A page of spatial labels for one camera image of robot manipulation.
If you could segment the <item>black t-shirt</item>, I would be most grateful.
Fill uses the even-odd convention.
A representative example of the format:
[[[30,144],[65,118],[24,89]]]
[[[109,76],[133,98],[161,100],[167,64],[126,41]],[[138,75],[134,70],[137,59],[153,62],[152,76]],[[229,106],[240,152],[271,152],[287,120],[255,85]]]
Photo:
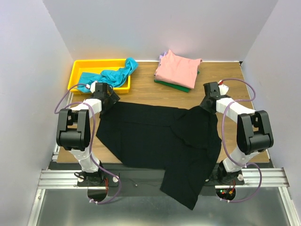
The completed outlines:
[[[164,170],[160,190],[192,210],[221,151],[217,123],[200,106],[118,102],[101,115],[96,137],[128,167]]]

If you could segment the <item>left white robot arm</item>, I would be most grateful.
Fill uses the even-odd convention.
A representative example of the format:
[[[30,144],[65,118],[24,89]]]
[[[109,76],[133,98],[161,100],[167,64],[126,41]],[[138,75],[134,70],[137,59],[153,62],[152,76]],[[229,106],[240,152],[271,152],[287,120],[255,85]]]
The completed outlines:
[[[85,87],[91,91],[89,98],[61,110],[58,105],[55,107],[54,113],[58,114],[56,143],[79,162],[81,171],[74,173],[78,186],[108,186],[110,177],[118,177],[107,172],[93,154],[95,115],[106,113],[120,98],[108,83],[93,82]]]

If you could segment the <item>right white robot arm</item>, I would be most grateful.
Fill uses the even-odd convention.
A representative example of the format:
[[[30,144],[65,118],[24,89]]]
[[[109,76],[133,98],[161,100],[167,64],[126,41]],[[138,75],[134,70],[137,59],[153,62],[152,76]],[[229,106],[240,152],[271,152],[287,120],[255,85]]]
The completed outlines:
[[[268,113],[241,105],[241,100],[234,100],[227,95],[228,90],[223,80],[206,83],[204,84],[205,97],[200,104],[203,109],[212,114],[222,114],[222,145],[227,158],[219,164],[216,172],[216,178],[222,184],[236,179],[253,157],[274,144]],[[237,125],[237,146],[232,153],[226,150],[224,141],[226,117]]]

